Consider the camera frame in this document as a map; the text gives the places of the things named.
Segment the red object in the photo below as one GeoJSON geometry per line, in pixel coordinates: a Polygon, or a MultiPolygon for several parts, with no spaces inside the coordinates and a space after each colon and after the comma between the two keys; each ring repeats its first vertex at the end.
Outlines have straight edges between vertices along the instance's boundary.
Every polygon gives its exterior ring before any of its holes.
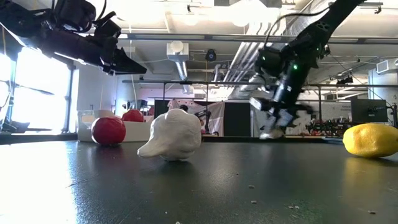
{"type": "Polygon", "coordinates": [[[129,110],[122,116],[123,121],[144,122],[144,115],[139,110],[129,110]]]}
{"type": "Polygon", "coordinates": [[[91,126],[91,138],[101,145],[115,145],[123,142],[126,127],[118,117],[98,118],[91,126]]]}

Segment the white clay object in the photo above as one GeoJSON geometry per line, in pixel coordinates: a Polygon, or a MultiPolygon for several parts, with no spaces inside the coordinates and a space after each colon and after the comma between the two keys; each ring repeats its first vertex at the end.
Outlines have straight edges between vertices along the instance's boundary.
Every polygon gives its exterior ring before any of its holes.
{"type": "Polygon", "coordinates": [[[167,161],[188,159],[200,147],[200,129],[195,115],[172,109],[153,120],[149,141],[138,149],[138,156],[161,156],[167,161]]]}

